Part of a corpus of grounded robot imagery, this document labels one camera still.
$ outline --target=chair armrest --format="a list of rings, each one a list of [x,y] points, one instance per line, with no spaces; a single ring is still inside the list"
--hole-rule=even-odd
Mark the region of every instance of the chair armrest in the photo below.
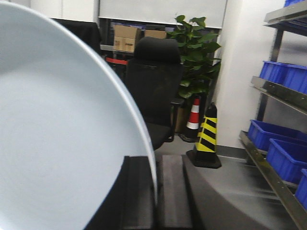
[[[182,107],[184,103],[184,99],[181,98],[174,98],[171,101],[171,105],[174,107],[173,109],[173,119],[172,119],[172,126],[171,126],[171,137],[167,139],[166,142],[172,142],[175,138],[175,128],[176,128],[176,123],[177,123],[177,114],[178,114],[178,108]]]
[[[182,98],[174,98],[171,101],[171,105],[173,105],[175,107],[182,107],[183,103],[184,103],[184,99],[182,99]]]

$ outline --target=cone base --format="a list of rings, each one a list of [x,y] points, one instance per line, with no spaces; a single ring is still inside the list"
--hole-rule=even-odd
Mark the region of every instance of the cone base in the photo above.
[[[182,133],[178,134],[178,136],[179,136],[183,141],[188,142],[188,143],[196,142],[196,139],[197,139],[197,137],[196,137],[197,134],[196,134],[195,138],[188,138],[188,137],[186,137],[186,135],[184,135],[184,134],[182,134]]]
[[[210,160],[199,159],[197,157],[197,151],[195,149],[186,152],[186,155],[188,156],[190,161],[193,163],[193,165],[196,167],[218,169],[222,166],[220,159],[215,153],[210,152],[210,153],[202,153],[202,154],[210,154],[209,156]]]

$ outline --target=chair headrest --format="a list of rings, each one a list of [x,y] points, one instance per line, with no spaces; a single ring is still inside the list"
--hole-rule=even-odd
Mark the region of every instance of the chair headrest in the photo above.
[[[168,63],[181,62],[178,44],[175,39],[144,37],[137,43],[134,57],[136,59]]]

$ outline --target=red stripe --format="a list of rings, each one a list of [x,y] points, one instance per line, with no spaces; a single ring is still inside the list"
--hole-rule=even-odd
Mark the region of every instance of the red stripe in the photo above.
[[[106,61],[114,64],[127,65],[128,61],[106,57]]]
[[[192,112],[192,113],[190,114],[189,122],[191,122],[191,123],[198,123],[199,118],[200,118],[199,113],[193,113],[193,112]]]
[[[193,105],[200,105],[200,99],[199,98],[195,98]]]

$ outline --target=shelf rack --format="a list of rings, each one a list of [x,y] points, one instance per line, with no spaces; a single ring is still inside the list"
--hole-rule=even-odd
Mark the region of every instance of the shelf rack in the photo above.
[[[307,36],[307,1],[302,1],[266,15],[265,26]]]
[[[307,115],[307,94],[291,90],[256,76],[253,76],[251,83],[261,93]]]
[[[281,203],[293,219],[294,223],[300,230],[307,229],[307,212],[304,207],[295,198],[290,189],[284,184],[275,170],[264,159],[261,152],[254,146],[252,141],[247,137],[246,132],[241,131],[240,139],[244,145],[249,157],[253,160],[263,177],[271,186],[273,191],[279,197]]]
[[[267,23],[265,26],[276,29],[270,56],[270,61],[276,62],[284,31],[307,36],[307,0],[270,12],[266,15],[264,21]],[[261,92],[257,120],[263,120],[269,97],[307,115],[307,94],[255,76],[253,76],[251,83]],[[287,187],[289,186],[288,182],[283,181],[278,176],[263,157],[263,152],[257,149],[247,137],[246,132],[241,131],[240,140],[249,155],[248,160],[252,160],[255,163],[272,190],[279,197],[294,223],[300,230],[307,230],[307,211]]]

